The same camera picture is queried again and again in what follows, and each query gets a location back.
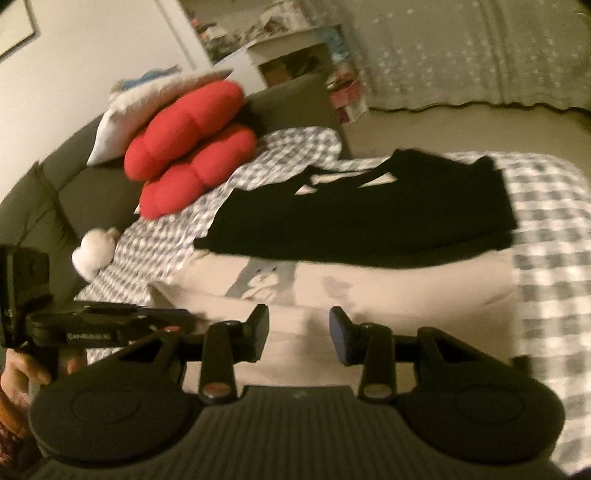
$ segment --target sofa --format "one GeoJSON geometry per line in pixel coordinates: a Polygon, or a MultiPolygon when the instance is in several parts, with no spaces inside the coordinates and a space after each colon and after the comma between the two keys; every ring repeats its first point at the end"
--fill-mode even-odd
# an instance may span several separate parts
{"type": "MultiPolygon", "coordinates": [[[[123,159],[87,167],[101,116],[35,163],[0,204],[0,243],[33,247],[50,259],[50,289],[68,301],[85,286],[72,266],[72,252],[92,228],[131,225],[142,184],[125,177],[123,159]]],[[[351,158],[322,78],[309,74],[247,97],[237,120],[260,136],[317,125],[336,130],[342,158],[351,158]]]]}

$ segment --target picture frame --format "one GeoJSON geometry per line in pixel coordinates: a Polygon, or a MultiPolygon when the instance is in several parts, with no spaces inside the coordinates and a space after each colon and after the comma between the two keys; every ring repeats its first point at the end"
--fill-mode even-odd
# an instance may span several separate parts
{"type": "Polygon", "coordinates": [[[36,36],[28,0],[0,0],[0,61],[36,36]]]}

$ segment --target plush toy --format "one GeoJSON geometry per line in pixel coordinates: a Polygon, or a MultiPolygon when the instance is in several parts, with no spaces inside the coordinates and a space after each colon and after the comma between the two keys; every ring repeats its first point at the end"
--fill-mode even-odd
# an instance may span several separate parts
{"type": "Polygon", "coordinates": [[[72,264],[78,275],[87,282],[93,281],[99,271],[113,261],[115,245],[120,236],[116,228],[106,232],[101,228],[90,230],[72,253],[72,264]]]}
{"type": "Polygon", "coordinates": [[[231,123],[243,101],[237,83],[209,83],[164,108],[137,134],[124,167],[131,180],[146,182],[139,200],[143,218],[188,207],[254,156],[254,132],[231,123]]]}

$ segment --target folded black clothing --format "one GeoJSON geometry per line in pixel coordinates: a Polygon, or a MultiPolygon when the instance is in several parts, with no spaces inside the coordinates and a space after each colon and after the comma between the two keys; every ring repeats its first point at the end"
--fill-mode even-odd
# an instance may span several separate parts
{"type": "Polygon", "coordinates": [[[507,248],[517,227],[502,171],[489,157],[463,164],[396,150],[372,170],[313,181],[327,174],[335,172],[308,166],[282,183],[235,189],[195,248],[347,264],[379,265],[387,258],[390,267],[407,267],[455,245],[470,256],[507,248]],[[394,181],[370,183],[384,175],[394,181]]]}

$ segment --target pillow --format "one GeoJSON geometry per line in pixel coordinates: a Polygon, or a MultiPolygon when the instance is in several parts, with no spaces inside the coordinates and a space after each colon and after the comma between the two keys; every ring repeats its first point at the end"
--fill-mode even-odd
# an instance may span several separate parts
{"type": "Polygon", "coordinates": [[[163,106],[195,88],[224,80],[232,70],[178,73],[122,92],[105,112],[87,165],[122,157],[133,137],[163,106]]]}
{"type": "Polygon", "coordinates": [[[162,78],[162,77],[168,77],[169,75],[172,75],[175,73],[180,73],[180,72],[181,72],[181,69],[179,68],[179,66],[175,65],[174,67],[170,67],[169,69],[166,69],[166,70],[162,70],[162,69],[150,70],[149,72],[144,73],[138,79],[128,79],[128,80],[121,79],[120,81],[115,83],[115,85],[111,89],[111,95],[109,97],[109,104],[113,103],[113,100],[115,100],[119,95],[121,95],[122,92],[124,92],[126,90],[130,90],[130,89],[137,87],[138,85],[141,85],[143,83],[153,82],[155,79],[162,78]]]}
{"type": "Polygon", "coordinates": [[[153,180],[198,142],[219,133],[244,101],[235,82],[212,82],[186,93],[159,111],[125,153],[125,173],[131,180],[153,180]]]}
{"type": "Polygon", "coordinates": [[[248,127],[230,124],[155,180],[146,182],[139,199],[143,218],[180,212],[201,195],[224,183],[252,159],[256,137],[248,127]]]}

